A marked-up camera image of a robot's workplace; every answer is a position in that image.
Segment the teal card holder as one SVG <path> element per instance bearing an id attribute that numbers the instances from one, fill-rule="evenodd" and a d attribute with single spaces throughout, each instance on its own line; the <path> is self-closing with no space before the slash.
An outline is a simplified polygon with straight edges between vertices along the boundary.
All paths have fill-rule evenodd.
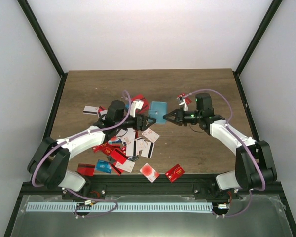
<path id="1" fill-rule="evenodd" d="M 164 125 L 166 120 L 163 118 L 167 114 L 167 103 L 152 101 L 148 110 L 149 117 L 156 120 L 156 124 Z"/>

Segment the red VIP card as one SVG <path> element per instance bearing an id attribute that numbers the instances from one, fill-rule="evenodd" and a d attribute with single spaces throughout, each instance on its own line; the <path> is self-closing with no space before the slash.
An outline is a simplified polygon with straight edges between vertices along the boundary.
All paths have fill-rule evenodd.
<path id="1" fill-rule="evenodd" d="M 173 183 L 184 173 L 185 171 L 183 170 L 183 168 L 179 164 L 176 164 L 165 173 L 165 176 L 171 183 Z"/>

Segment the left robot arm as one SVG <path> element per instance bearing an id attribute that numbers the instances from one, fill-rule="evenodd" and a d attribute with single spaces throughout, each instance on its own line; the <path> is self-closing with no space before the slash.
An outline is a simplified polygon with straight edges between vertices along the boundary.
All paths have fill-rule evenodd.
<path id="1" fill-rule="evenodd" d="M 61 187 L 72 190 L 79 199 L 88 198 L 91 187 L 82 175 L 68 170 L 69 161 L 91 147 L 104 144 L 121 130 L 145 131 L 156 123 L 156 119 L 138 114 L 138 109 L 138 101 L 125 105 L 114 100 L 88 129 L 64 139 L 44 138 L 27 168 L 32 175 L 32 185 L 48 189 Z"/>

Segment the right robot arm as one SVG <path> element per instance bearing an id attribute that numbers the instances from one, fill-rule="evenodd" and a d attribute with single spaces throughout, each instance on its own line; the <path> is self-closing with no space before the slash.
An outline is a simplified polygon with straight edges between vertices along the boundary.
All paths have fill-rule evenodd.
<path id="1" fill-rule="evenodd" d="M 235 155 L 235 170 L 219 174 L 209 186 L 213 198 L 222 198 L 232 188 L 263 191 L 267 184 L 277 180 L 271 147 L 266 141 L 257 141 L 233 128 L 227 119 L 215 113 L 212 98 L 204 90 L 196 93 L 194 111 L 187 109 L 185 98 L 179 96 L 180 107 L 163 118 L 177 126 L 198 125 Z"/>

